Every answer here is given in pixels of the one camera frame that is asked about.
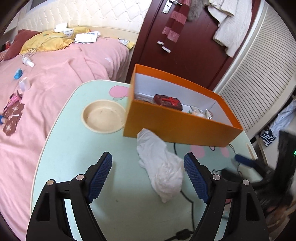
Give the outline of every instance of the cream leather headboard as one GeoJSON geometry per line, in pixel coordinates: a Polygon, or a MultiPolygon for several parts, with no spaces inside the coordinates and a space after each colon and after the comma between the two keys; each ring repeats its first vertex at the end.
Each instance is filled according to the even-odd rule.
{"type": "MultiPolygon", "coordinates": [[[[57,24],[87,26],[102,37],[117,37],[136,42],[152,0],[50,0],[26,13],[21,10],[17,29],[45,31],[57,24]]],[[[126,69],[118,80],[125,82],[126,69]]]]}

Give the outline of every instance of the pink bed sheet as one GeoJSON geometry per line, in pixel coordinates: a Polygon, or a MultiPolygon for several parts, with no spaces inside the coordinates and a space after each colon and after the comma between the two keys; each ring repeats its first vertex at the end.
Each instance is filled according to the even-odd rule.
{"type": "Polygon", "coordinates": [[[18,68],[31,88],[23,95],[23,115],[16,132],[7,137],[0,126],[0,211],[14,233],[25,241],[30,218],[30,195],[35,169],[46,137],[72,92],[90,80],[116,80],[126,65],[128,49],[116,39],[72,44],[64,50],[40,52],[0,63],[0,109],[18,89],[18,68]]]}

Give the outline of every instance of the pink cherry print on table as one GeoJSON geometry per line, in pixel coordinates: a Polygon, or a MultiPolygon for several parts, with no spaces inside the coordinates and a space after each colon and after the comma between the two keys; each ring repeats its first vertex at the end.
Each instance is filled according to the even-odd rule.
{"type": "Polygon", "coordinates": [[[113,97],[113,100],[122,100],[128,96],[128,89],[128,87],[116,85],[110,89],[109,94],[113,97]]]}
{"type": "Polygon", "coordinates": [[[226,157],[226,158],[229,157],[229,150],[227,147],[222,147],[222,148],[220,148],[220,150],[221,150],[221,153],[224,157],[226,157]]]}
{"type": "Polygon", "coordinates": [[[198,158],[203,158],[205,156],[205,149],[203,146],[190,146],[190,151],[193,153],[193,155],[198,158]]]}

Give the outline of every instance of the silver screw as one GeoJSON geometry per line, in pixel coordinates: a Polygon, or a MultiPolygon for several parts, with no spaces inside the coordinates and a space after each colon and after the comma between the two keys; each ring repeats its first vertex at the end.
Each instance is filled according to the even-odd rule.
{"type": "Polygon", "coordinates": [[[50,180],[48,180],[48,181],[46,182],[46,184],[47,184],[48,186],[52,185],[53,183],[54,183],[54,181],[53,181],[52,179],[50,179],[50,180]]]}
{"type": "Polygon", "coordinates": [[[220,180],[220,178],[221,178],[221,177],[220,177],[218,174],[214,174],[214,175],[213,175],[213,179],[214,179],[214,180],[217,180],[217,181],[218,181],[218,180],[220,180]]]}
{"type": "Polygon", "coordinates": [[[250,184],[250,182],[249,182],[247,179],[244,179],[244,180],[242,181],[242,183],[245,184],[246,186],[248,186],[248,185],[250,184]]]}
{"type": "Polygon", "coordinates": [[[84,176],[83,176],[82,174],[79,174],[79,175],[76,177],[76,179],[77,179],[78,181],[81,181],[83,178],[84,178],[84,176]]]}

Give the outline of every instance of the textured blue rubber pad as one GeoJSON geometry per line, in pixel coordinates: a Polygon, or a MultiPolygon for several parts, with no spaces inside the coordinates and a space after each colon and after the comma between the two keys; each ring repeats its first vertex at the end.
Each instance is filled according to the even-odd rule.
{"type": "Polygon", "coordinates": [[[92,203],[94,199],[99,197],[111,167],[112,155],[108,154],[90,183],[89,194],[87,196],[89,203],[92,203]]]}
{"type": "Polygon", "coordinates": [[[244,165],[246,165],[246,166],[248,166],[248,167],[255,167],[255,166],[256,166],[256,163],[255,163],[253,160],[248,159],[248,158],[246,158],[246,157],[244,157],[244,156],[241,156],[241,155],[239,155],[239,154],[236,154],[236,155],[234,156],[234,159],[235,159],[237,162],[240,162],[241,164],[244,164],[244,165]]]}
{"type": "Polygon", "coordinates": [[[207,184],[188,154],[184,157],[184,167],[193,184],[196,194],[207,204],[209,200],[207,184]]]}

